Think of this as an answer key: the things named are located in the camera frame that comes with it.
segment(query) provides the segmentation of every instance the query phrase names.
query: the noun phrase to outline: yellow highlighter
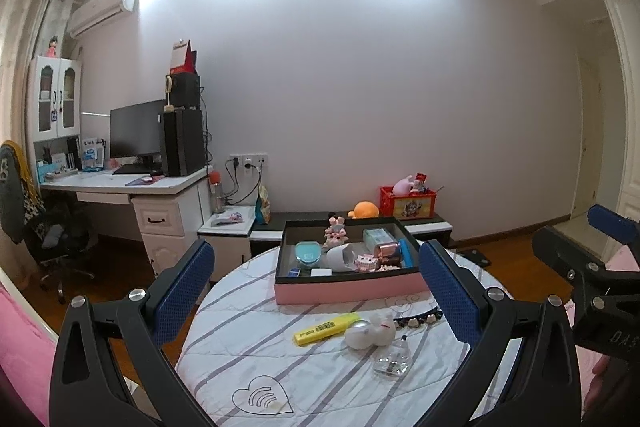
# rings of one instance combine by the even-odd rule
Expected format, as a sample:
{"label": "yellow highlighter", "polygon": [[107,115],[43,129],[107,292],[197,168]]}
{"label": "yellow highlighter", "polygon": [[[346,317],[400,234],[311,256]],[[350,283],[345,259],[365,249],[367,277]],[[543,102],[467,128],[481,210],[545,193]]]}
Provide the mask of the yellow highlighter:
{"label": "yellow highlighter", "polygon": [[338,315],[330,321],[318,324],[312,328],[299,331],[293,334],[293,341],[299,346],[325,339],[337,333],[342,333],[355,321],[359,321],[360,316],[357,313],[345,313]]}

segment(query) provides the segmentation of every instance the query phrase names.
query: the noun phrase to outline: monitor stand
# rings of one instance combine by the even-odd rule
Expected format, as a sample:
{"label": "monitor stand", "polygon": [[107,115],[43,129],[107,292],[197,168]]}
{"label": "monitor stand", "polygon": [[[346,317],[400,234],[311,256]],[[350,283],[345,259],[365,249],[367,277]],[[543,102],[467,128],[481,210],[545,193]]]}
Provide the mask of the monitor stand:
{"label": "monitor stand", "polygon": [[153,156],[141,156],[142,163],[129,163],[113,171],[113,174],[156,174],[162,164],[154,163]]}

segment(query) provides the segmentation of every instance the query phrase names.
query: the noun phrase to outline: yellow cloth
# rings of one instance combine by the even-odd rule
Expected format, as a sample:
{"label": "yellow cloth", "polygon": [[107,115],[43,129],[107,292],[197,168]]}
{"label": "yellow cloth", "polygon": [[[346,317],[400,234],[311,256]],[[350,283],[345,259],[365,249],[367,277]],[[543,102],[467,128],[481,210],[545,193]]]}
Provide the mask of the yellow cloth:
{"label": "yellow cloth", "polygon": [[20,166],[20,179],[27,184],[27,189],[31,198],[33,198],[34,201],[37,201],[39,199],[39,195],[36,191],[35,185],[33,184],[33,178],[31,178],[29,164],[27,163],[27,158],[24,156],[24,152],[22,152],[22,149],[16,142],[11,140],[7,140],[2,145],[11,147],[11,149],[14,150],[14,155],[18,158],[18,164]]}

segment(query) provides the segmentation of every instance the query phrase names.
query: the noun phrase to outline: barcode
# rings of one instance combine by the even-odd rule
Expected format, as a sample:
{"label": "barcode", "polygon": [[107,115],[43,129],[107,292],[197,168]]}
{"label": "barcode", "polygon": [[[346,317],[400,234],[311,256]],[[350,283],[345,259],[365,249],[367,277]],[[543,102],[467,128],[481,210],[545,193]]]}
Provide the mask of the barcode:
{"label": "barcode", "polygon": [[316,331],[328,330],[329,328],[333,328],[335,326],[334,322],[325,322],[324,324],[320,324]]}

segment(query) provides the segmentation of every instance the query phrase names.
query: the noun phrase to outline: computer monitor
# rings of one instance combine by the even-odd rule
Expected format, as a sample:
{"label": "computer monitor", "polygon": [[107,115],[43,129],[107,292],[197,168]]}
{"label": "computer monitor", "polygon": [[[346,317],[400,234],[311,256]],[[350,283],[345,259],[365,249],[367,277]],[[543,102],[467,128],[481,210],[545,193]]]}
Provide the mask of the computer monitor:
{"label": "computer monitor", "polygon": [[164,104],[164,99],[152,100],[111,110],[111,158],[141,156],[152,167],[153,155],[160,153],[159,115]]}

